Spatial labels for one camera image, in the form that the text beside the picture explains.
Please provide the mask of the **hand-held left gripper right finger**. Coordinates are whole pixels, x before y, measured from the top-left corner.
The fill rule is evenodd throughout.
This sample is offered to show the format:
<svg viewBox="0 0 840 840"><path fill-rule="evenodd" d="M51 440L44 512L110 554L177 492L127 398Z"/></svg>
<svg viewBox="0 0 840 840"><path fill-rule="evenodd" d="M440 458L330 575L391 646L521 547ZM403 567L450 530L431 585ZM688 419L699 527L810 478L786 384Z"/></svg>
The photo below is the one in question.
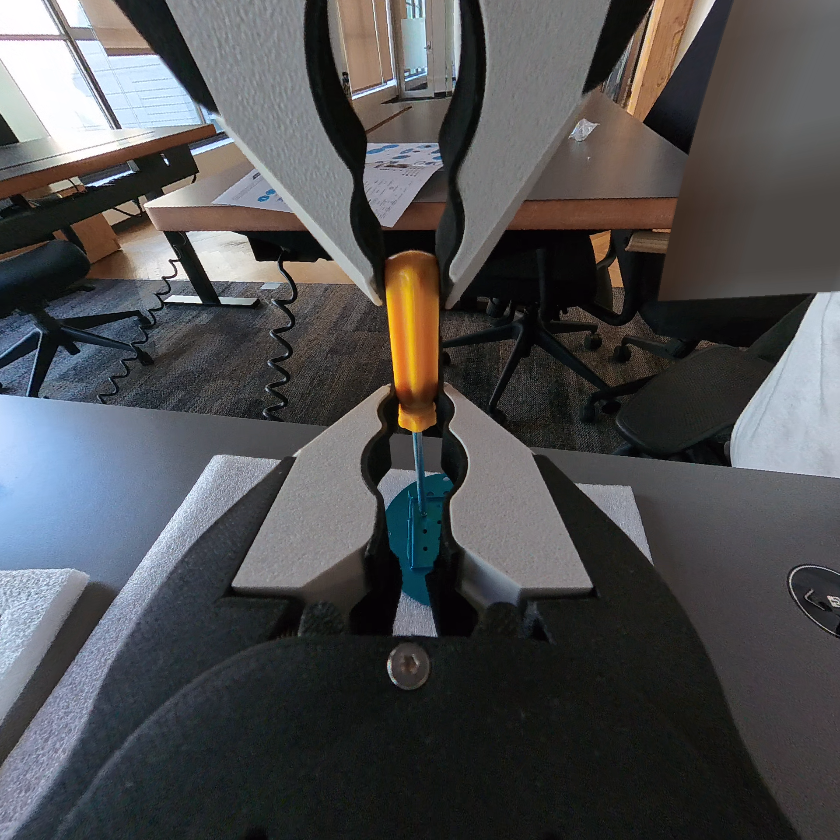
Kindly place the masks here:
<svg viewBox="0 0 840 840"><path fill-rule="evenodd" d="M452 385L441 464L453 481L449 529L463 552L457 591L472 606L587 595L592 581L525 444Z"/></svg>

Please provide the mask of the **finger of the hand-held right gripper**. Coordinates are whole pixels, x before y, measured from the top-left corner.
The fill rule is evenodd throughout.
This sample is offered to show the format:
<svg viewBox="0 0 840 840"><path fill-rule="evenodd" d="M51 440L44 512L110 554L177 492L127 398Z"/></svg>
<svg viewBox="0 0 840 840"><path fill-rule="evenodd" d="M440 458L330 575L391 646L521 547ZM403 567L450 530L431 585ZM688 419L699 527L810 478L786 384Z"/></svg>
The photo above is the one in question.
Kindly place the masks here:
<svg viewBox="0 0 840 840"><path fill-rule="evenodd" d="M607 1L460 2L461 57L438 137L447 202L437 226L451 307L557 151L602 32Z"/></svg>
<svg viewBox="0 0 840 840"><path fill-rule="evenodd" d="M346 274L381 306L382 228L366 137L333 59L327 2L170 1L227 131Z"/></svg>

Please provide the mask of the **small blue disc with bracket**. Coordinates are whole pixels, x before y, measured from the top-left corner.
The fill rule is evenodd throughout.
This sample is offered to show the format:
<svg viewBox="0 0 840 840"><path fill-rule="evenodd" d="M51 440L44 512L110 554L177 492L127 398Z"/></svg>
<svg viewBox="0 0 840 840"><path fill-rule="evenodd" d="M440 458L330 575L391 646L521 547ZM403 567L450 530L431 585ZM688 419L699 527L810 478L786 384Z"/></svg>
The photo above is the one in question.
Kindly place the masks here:
<svg viewBox="0 0 840 840"><path fill-rule="evenodd" d="M429 605L426 574L439 552L443 507L453 489L445 474L426 473L426 516L421 516L416 476L411 469L390 469L379 490L385 502L388 539L402 569L402 591Z"/></svg>

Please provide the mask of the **orange handled screwdriver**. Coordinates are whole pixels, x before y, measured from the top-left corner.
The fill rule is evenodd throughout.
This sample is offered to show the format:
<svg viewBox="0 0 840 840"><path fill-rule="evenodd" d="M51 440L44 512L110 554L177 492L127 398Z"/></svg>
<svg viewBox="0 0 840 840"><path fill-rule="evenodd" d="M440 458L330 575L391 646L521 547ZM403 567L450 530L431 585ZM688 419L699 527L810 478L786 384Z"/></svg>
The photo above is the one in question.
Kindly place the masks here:
<svg viewBox="0 0 840 840"><path fill-rule="evenodd" d="M413 433L418 505L426 515L422 433L436 421L439 385L439 277L433 255L407 250L385 262L398 423Z"/></svg>

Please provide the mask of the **wooden-edged grey desk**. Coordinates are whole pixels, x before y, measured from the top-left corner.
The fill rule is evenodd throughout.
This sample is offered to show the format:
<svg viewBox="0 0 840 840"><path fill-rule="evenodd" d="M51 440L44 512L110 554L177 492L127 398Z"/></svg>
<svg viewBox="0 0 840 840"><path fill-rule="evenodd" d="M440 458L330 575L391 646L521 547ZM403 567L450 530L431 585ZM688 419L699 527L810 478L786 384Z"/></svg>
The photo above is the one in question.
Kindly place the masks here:
<svg viewBox="0 0 840 840"><path fill-rule="evenodd" d="M583 141L562 140L509 230L669 228L687 156L634 116L595 91L579 114L597 124ZM146 204L165 233L228 231L239 234L304 232L293 213L213 203L251 173L239 164Z"/></svg>

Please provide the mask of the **wooden-topped desk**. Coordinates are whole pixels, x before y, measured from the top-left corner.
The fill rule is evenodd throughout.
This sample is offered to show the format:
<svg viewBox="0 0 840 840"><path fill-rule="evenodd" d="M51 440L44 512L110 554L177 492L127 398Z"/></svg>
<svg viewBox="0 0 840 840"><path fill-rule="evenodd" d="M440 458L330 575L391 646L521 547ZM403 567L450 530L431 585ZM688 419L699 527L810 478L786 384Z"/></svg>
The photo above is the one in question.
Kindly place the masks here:
<svg viewBox="0 0 840 840"><path fill-rule="evenodd" d="M1 252L45 241L55 231L139 196L158 196L164 186L197 173L189 149L213 138L212 124L159 129L100 130L52 136L4 146L1 197L15 199L72 177L103 172L130 161L134 169L105 186L26 206L1 221Z"/></svg>

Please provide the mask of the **round black desk grommet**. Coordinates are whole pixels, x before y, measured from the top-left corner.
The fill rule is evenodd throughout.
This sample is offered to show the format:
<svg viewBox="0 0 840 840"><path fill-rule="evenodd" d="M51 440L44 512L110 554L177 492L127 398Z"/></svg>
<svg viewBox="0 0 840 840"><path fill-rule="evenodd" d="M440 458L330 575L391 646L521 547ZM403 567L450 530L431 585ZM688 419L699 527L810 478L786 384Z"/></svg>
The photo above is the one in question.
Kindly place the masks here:
<svg viewBox="0 0 840 840"><path fill-rule="evenodd" d="M787 585L794 602L814 624L839 638L839 573L804 564L791 570Z"/></svg>

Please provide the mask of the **window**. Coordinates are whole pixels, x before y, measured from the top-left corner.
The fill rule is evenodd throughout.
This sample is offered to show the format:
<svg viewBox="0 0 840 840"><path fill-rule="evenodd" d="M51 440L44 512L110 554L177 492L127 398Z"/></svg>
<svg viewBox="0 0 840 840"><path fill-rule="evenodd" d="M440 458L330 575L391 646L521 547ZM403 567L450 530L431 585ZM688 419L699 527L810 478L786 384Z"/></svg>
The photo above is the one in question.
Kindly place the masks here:
<svg viewBox="0 0 840 840"><path fill-rule="evenodd" d="M2 112L19 139L202 124L114 2L2 1Z"/></svg>

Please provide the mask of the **white foam pad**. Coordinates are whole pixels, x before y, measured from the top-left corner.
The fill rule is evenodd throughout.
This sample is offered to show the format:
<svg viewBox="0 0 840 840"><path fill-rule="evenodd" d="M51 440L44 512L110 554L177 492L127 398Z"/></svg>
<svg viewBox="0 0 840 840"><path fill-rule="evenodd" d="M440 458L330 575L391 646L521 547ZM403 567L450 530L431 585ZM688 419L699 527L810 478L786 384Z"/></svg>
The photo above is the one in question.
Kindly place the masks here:
<svg viewBox="0 0 840 840"><path fill-rule="evenodd" d="M280 487L279 461L215 456L93 630L2 768L2 838L57 838L100 769L159 707L206 671L277 637L299 608L281 597L231 595L230 582ZM260 482L256 502L231 513ZM654 603L663 581L648 557L630 488L563 490L560 513L593 585L619 606ZM641 534L619 537L616 501ZM433 829L437 794L408 778L408 759L364 763L339 748L314 781L316 802L280 805L280 828L309 838L397 838Z"/></svg>

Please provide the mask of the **glass door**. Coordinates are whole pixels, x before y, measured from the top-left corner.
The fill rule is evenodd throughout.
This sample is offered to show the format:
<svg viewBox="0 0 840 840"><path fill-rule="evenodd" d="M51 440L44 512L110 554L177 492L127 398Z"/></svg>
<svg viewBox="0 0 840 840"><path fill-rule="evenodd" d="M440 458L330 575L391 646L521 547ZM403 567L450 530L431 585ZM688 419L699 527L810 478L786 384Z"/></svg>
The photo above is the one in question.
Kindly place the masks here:
<svg viewBox="0 0 840 840"><path fill-rule="evenodd" d="M449 98L459 62L457 1L391 1L397 97Z"/></svg>

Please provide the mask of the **printed instruction sheet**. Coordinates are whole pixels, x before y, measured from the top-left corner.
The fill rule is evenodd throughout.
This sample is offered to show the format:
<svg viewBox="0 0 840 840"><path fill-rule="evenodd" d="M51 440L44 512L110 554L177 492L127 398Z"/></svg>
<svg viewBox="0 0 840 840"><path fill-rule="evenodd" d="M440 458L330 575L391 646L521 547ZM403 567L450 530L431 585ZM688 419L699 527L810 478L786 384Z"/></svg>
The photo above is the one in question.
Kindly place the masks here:
<svg viewBox="0 0 840 840"><path fill-rule="evenodd" d="M437 143L368 143L364 192L384 228L396 224L442 164ZM291 212L282 195L257 170L242 177L213 203Z"/></svg>

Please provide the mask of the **black high-back office chair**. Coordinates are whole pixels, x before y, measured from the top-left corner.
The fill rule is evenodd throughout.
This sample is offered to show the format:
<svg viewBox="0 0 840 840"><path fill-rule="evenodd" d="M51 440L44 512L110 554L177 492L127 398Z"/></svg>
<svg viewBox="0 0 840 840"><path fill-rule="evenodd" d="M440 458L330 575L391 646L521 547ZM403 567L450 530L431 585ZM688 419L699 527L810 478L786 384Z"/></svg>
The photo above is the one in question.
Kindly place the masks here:
<svg viewBox="0 0 840 840"><path fill-rule="evenodd" d="M716 1L644 125L688 154L733 1Z"/></svg>

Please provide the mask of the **brown cardboard box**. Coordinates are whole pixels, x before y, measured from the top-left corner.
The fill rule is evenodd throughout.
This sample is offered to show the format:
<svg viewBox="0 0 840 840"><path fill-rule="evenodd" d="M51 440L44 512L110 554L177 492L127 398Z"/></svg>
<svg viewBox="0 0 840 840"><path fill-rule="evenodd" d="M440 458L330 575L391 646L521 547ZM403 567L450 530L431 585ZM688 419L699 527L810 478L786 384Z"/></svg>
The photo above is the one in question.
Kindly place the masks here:
<svg viewBox="0 0 840 840"><path fill-rule="evenodd" d="M70 229L92 264L121 250L117 235L101 213L74 223Z"/></svg>

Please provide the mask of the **white foam block with cutout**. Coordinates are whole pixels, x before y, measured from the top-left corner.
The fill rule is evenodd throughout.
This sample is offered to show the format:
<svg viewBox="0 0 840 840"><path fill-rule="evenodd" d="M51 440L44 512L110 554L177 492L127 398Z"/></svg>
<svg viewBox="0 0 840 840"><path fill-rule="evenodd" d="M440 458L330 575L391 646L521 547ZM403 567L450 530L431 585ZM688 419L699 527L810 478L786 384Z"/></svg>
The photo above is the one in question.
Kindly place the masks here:
<svg viewBox="0 0 840 840"><path fill-rule="evenodd" d="M88 580L72 569L1 572L1 718L30 681Z"/></svg>

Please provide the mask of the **person's white shirt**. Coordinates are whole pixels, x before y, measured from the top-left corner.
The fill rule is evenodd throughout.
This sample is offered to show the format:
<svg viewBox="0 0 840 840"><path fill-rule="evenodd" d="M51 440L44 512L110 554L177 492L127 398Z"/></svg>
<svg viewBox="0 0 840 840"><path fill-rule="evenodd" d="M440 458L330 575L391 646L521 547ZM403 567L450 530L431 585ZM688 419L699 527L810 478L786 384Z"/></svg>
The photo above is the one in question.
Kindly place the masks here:
<svg viewBox="0 0 840 840"><path fill-rule="evenodd" d="M736 422L733 467L839 477L839 293L815 295Z"/></svg>

